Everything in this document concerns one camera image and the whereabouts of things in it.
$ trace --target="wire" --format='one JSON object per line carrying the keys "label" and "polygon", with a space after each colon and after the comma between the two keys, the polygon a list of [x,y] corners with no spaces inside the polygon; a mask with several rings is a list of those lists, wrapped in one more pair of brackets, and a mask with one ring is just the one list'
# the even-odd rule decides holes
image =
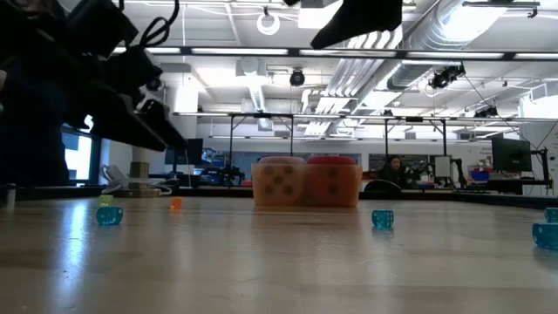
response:
{"label": "wire", "polygon": [[[146,30],[141,35],[141,39],[139,40],[139,45],[143,48],[149,47],[156,47],[165,43],[170,36],[171,33],[171,25],[176,20],[178,13],[180,10],[180,0],[174,0],[174,9],[173,14],[167,20],[164,17],[156,17],[146,28]],[[155,31],[155,26],[162,22],[162,26]]]}

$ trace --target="table surface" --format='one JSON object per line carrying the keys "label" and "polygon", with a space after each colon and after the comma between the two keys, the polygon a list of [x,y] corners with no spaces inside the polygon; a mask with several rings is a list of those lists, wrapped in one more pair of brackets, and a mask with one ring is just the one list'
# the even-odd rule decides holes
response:
{"label": "table surface", "polygon": [[[251,199],[25,201],[0,211],[2,313],[555,313],[541,211],[444,201],[254,208]],[[393,231],[371,211],[393,209]]]}

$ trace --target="small blue die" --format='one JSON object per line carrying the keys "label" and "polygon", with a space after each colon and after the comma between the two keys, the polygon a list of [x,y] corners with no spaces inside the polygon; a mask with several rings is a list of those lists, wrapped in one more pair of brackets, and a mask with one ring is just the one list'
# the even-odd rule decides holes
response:
{"label": "small blue die", "polygon": [[558,224],[540,222],[532,228],[533,240],[543,249],[558,249]]}
{"label": "small blue die", "polygon": [[373,210],[372,222],[378,229],[389,229],[393,224],[392,210]]}
{"label": "small blue die", "polygon": [[101,206],[97,209],[99,225],[117,225],[122,222],[124,211],[119,206]]}
{"label": "small blue die", "polygon": [[547,222],[558,222],[558,208],[547,208],[544,210]]}

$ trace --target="person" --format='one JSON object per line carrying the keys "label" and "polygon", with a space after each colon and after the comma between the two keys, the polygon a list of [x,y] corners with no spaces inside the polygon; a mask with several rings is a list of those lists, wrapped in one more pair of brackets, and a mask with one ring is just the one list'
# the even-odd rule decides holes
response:
{"label": "person", "polygon": [[[29,0],[23,9],[60,12],[56,0]],[[35,66],[40,54],[31,64],[13,57],[0,59],[0,184],[67,185],[61,131],[67,94]]]}
{"label": "person", "polygon": [[399,156],[390,156],[379,173],[379,179],[397,184],[400,188],[407,188],[405,167]]}

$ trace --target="ceiling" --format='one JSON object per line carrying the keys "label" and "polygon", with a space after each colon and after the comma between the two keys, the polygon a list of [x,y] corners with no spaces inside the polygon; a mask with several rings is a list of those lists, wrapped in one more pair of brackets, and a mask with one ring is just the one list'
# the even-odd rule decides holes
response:
{"label": "ceiling", "polygon": [[[76,0],[60,0],[71,9]],[[318,29],[300,29],[296,19],[299,10],[287,8],[278,0],[255,0],[221,2],[212,1],[182,2],[179,18],[171,28],[166,45],[186,46],[245,46],[245,47],[310,47],[310,41]],[[126,1],[125,13],[143,31],[155,17],[170,17],[172,6],[169,1],[130,0]],[[281,15],[280,27],[275,35],[264,35],[256,27],[262,14],[262,6],[267,3],[269,12]],[[404,13],[403,33],[418,22],[435,0],[415,0],[416,10]],[[498,18],[482,35],[469,43],[465,49],[482,51],[520,50],[556,51],[558,50],[558,2],[541,0],[539,16],[527,18],[529,10],[510,9]],[[200,93],[202,107],[212,110],[231,108],[242,99],[250,97],[246,86],[235,83],[236,62],[240,58],[224,57],[158,57],[164,64],[190,64],[198,74],[204,91]],[[326,86],[336,73],[338,59],[331,58],[261,58],[266,73],[273,78],[262,88],[266,99],[300,100],[306,88]],[[305,86],[290,87],[289,76],[294,68],[302,68],[306,76]],[[465,62],[466,75],[485,98],[500,95],[498,106],[500,114],[516,112],[516,96],[527,92],[526,86],[536,86],[543,79],[558,78],[558,64],[547,62]],[[168,73],[167,80],[180,81],[180,73]],[[445,89],[434,93],[425,88],[422,79],[404,92],[393,108],[395,113],[428,114],[433,108],[447,109],[456,113],[466,106],[480,101],[478,93],[466,79],[460,78]],[[504,80],[508,87],[503,87]]]}

